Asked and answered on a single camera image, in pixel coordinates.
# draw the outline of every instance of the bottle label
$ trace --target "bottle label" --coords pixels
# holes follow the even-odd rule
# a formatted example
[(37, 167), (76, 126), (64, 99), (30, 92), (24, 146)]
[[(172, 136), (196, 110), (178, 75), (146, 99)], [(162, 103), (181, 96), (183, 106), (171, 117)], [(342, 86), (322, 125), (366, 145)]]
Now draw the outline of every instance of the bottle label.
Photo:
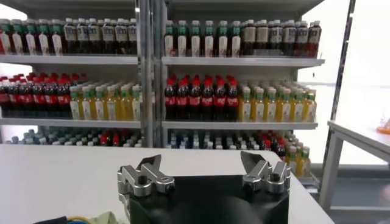
[(212, 36), (207, 36), (205, 38), (205, 57), (213, 57), (214, 51), (214, 38)]
[(309, 37), (308, 29), (306, 27), (298, 28), (297, 33), (297, 43), (307, 43), (307, 39)]
[(300, 122), (302, 121), (302, 110), (303, 110), (303, 106), (301, 103), (298, 103), (295, 105), (295, 122)]
[(191, 37), (191, 54), (193, 57), (199, 57), (200, 55), (200, 37), (192, 36)]
[(77, 40), (77, 30), (74, 26), (64, 26), (63, 31), (65, 33), (65, 39), (67, 41)]
[(37, 45), (35, 44), (35, 38), (31, 34), (26, 35), (27, 47), (29, 48), (30, 55), (37, 55)]
[(256, 28), (246, 27), (244, 29), (244, 42), (254, 43), (256, 40)]
[(238, 58), (239, 57), (239, 49), (241, 46), (241, 37), (234, 36), (232, 38), (232, 57)]
[(79, 104), (76, 101), (71, 101), (70, 105), (73, 119), (80, 120)]
[(114, 41), (115, 40), (115, 31), (112, 26), (104, 26), (103, 30), (103, 40), (104, 41)]
[(320, 35), (321, 35), (321, 28), (319, 28), (319, 27), (310, 28), (309, 42), (314, 43), (314, 44), (318, 44)]
[(199, 106), (200, 105), (200, 96), (190, 97), (190, 105), (191, 106)]
[(187, 47), (187, 37), (179, 36), (178, 37), (178, 48), (179, 48), (179, 57), (185, 57), (186, 55), (186, 47)]
[(256, 104), (256, 122), (262, 122), (264, 116), (264, 104)]
[(95, 105), (96, 105), (97, 118), (98, 118), (99, 121), (103, 121), (104, 120), (104, 106), (103, 106), (103, 102), (96, 101)]
[(82, 105), (85, 120), (92, 120), (90, 103), (88, 101), (83, 101)]
[(256, 42), (267, 43), (268, 42), (268, 27), (259, 27), (256, 30)]
[(227, 55), (227, 37), (219, 37), (219, 57), (224, 58)]
[(13, 44), (15, 45), (16, 54), (23, 55), (23, 43), (19, 34), (14, 33), (12, 35)]
[(173, 57), (174, 56), (173, 37), (172, 36), (165, 36), (164, 42), (165, 42), (165, 56)]
[(39, 34), (39, 42), (41, 44), (42, 55), (50, 55), (48, 37), (43, 33)]
[(295, 43), (295, 37), (296, 37), (296, 29), (295, 27), (287, 27), (285, 28), (283, 37), (284, 43)]
[(53, 39), (54, 51), (56, 56), (62, 56), (62, 40), (61, 36), (57, 34), (53, 34), (51, 37)]
[(283, 104), (283, 108), (282, 108), (282, 122), (288, 122), (289, 121), (290, 109), (291, 109), (291, 106), (290, 106), (289, 103)]
[(213, 105), (212, 97), (202, 97), (202, 106), (211, 107)]
[(87, 26), (77, 26), (77, 37), (79, 41), (88, 41), (88, 27)]

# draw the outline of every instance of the soda bottle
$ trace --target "soda bottle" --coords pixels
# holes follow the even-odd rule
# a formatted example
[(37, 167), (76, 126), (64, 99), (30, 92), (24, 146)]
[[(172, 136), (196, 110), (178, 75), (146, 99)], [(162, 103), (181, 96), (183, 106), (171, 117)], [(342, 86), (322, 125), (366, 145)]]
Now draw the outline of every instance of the soda bottle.
[(76, 54), (79, 49), (79, 44), (77, 41), (77, 29), (73, 23), (73, 19), (66, 18), (66, 24), (63, 27), (66, 40), (66, 49), (68, 54)]
[(176, 105), (177, 105), (177, 118), (179, 120), (187, 120), (188, 119), (188, 87), (187, 81), (185, 79), (181, 79), (179, 82), (179, 90), (177, 91), (176, 97)]
[(174, 79), (166, 81), (165, 94), (165, 120), (176, 119), (176, 92), (174, 89)]
[(200, 96), (202, 91), (200, 89), (200, 80), (193, 80), (193, 87), (190, 91), (190, 120), (199, 121), (201, 119), (200, 114)]

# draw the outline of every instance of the white shelf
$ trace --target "white shelf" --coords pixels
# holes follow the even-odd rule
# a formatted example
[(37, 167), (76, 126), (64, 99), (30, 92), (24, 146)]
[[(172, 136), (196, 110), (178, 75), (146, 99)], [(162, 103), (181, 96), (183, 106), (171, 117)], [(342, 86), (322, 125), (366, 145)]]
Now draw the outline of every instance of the white shelf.
[(55, 127), (140, 128), (139, 121), (84, 121), (65, 119), (1, 118), (0, 125), (37, 125)]
[(207, 65), (207, 66), (278, 66), (309, 68), (325, 63), (315, 58), (202, 58), (202, 57), (163, 57), (164, 65)]
[(309, 122), (191, 122), (163, 121), (164, 128), (203, 130), (314, 130), (318, 123)]
[(30, 56), (0, 55), (0, 63), (25, 65), (137, 65), (137, 57), (132, 56)]

